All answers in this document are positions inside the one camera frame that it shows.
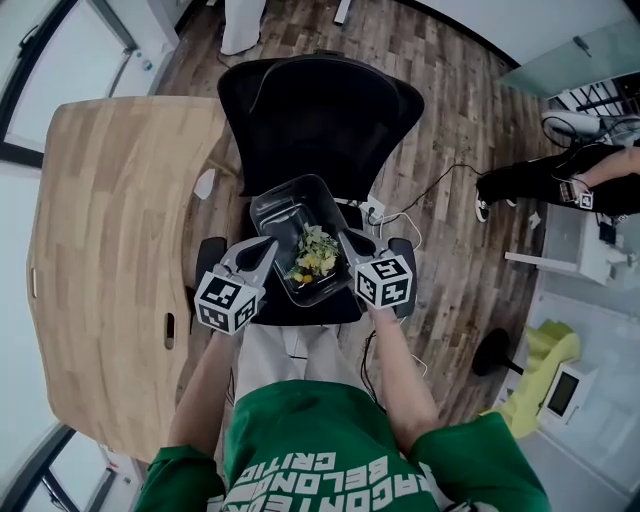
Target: salad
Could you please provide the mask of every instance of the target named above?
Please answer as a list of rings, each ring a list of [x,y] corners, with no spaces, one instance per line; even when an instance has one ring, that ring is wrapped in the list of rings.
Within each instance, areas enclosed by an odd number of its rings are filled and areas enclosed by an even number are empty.
[[[305,222],[298,242],[296,263],[288,276],[303,286],[326,277],[336,266],[339,253],[338,242],[322,231],[322,227],[309,226]]]

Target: white device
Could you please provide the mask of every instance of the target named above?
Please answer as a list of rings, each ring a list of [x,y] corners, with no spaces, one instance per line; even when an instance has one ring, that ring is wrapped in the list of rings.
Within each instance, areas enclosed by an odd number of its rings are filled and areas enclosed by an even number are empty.
[[[598,369],[582,361],[561,363],[538,412],[538,422],[550,431],[566,428],[584,405]]]

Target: wooden table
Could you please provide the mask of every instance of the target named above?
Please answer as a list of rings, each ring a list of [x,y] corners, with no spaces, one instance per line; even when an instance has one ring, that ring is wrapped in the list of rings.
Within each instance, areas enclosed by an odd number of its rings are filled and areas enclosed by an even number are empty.
[[[47,137],[27,281],[49,403],[143,461],[175,410],[185,218],[224,126],[218,100],[124,98],[60,107]]]

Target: metal railing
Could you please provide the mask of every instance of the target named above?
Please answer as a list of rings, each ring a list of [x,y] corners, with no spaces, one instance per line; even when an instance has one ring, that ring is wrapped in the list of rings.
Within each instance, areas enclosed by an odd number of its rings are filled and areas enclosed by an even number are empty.
[[[569,93],[578,104],[577,112],[624,116],[640,114],[640,73],[614,78]]]

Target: white shoe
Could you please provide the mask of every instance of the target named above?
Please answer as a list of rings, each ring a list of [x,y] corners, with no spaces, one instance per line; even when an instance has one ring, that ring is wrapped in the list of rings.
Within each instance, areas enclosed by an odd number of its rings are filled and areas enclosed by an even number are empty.
[[[480,192],[476,189],[476,217],[480,222],[487,222],[489,218],[489,205],[480,199]]]

